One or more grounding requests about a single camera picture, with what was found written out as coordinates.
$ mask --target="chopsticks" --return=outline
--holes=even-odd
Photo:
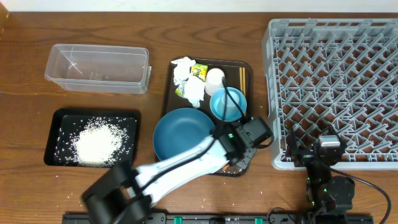
[[[239,67],[239,76],[241,84],[241,92],[244,97],[246,97],[246,69],[244,67]]]

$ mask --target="crumpled paper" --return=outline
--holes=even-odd
[[[179,85],[183,80],[187,80],[192,75],[190,68],[196,64],[196,61],[184,57],[172,61],[172,64],[177,65],[174,68],[174,85]]]
[[[190,68],[196,64],[196,61],[184,57],[172,63],[177,64],[174,68],[174,85],[178,85],[176,94],[187,99],[194,108],[199,108],[200,101],[204,100],[206,84],[190,72]]]

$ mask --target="food wrapper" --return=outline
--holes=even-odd
[[[207,65],[201,65],[201,64],[196,63],[191,67],[191,73],[192,73],[192,75],[200,78],[202,81],[205,81],[206,74],[207,74],[207,68],[208,68]]]
[[[205,94],[205,83],[200,78],[191,76],[187,81],[181,82],[175,93],[187,99],[194,108],[198,108]]]

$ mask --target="wooden table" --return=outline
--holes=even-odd
[[[84,212],[81,193],[106,169],[46,166],[52,115],[67,106],[137,109],[142,113],[135,165],[154,161],[152,133],[160,118],[166,71],[179,56],[243,60],[254,70],[255,116],[267,117],[261,39],[273,18],[397,17],[397,14],[309,13],[17,13],[0,42],[0,223],[60,223],[65,212]],[[44,78],[54,44],[145,47],[152,65],[144,95],[64,91]],[[397,171],[350,172],[383,188],[398,222]],[[277,171],[267,149],[246,175],[204,176],[168,194],[157,205],[180,213],[267,213],[273,207],[304,211],[306,172]],[[376,190],[356,183],[356,213],[378,223],[387,207]]]

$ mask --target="gray dish rack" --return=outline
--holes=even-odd
[[[347,143],[344,170],[398,169],[398,20],[274,19],[262,39],[272,165],[289,129],[308,147],[332,124]]]

